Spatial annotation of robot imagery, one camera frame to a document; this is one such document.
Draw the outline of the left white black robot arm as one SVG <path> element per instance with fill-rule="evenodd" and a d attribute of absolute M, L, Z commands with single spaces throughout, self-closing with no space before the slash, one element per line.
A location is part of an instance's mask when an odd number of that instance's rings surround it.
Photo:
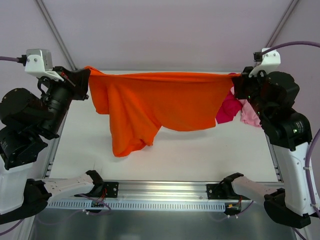
<path fill-rule="evenodd" d="M 32 217 L 50 203 L 75 195 L 99 196 L 104 181 L 95 170 L 81 176 L 46 182 L 29 178 L 29 171 L 47 142 L 58 131 L 72 101 L 88 99 L 89 69 L 53 68 L 38 75 L 37 97 L 25 88 L 8 92 L 0 103 L 0 222 Z"/>

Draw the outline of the orange t shirt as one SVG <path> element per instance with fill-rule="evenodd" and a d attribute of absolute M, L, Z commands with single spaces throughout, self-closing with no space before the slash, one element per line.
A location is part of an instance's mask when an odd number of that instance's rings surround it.
<path fill-rule="evenodd" d="M 163 127 L 179 132 L 215 127 L 217 113 L 232 87 L 229 74 L 89 70 L 91 99 L 98 114 L 109 116 L 116 157 L 152 146 Z"/>

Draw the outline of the magenta t shirt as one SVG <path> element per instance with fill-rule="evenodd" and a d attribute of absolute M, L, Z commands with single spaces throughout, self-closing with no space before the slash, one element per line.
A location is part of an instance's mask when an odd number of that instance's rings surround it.
<path fill-rule="evenodd" d="M 243 104 L 234 96 L 234 84 L 230 88 L 228 94 L 220 106 L 216 115 L 216 122 L 218 124 L 225 124 L 232 122 L 234 117 L 241 111 Z"/>

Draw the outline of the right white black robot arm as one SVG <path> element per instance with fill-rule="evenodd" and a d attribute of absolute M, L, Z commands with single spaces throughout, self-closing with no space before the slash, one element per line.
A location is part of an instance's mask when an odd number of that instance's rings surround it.
<path fill-rule="evenodd" d="M 300 88 L 288 73 L 259 70 L 252 76 L 252 70 L 246 67 L 232 76 L 234 95 L 247 100 L 257 114 L 273 146 L 284 186 L 268 187 L 234 173 L 223 179 L 221 192 L 228 199 L 253 200 L 275 223 L 302 229 L 320 215 L 320 198 L 311 166 L 315 138 L 309 120 L 293 109 Z"/>

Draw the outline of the light pink t shirt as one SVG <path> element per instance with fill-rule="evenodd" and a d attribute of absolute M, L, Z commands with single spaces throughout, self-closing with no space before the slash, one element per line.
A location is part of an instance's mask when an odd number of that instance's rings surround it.
<path fill-rule="evenodd" d="M 242 104 L 240 121 L 246 125 L 261 128 L 260 119 L 246 99 L 238 99 Z"/>

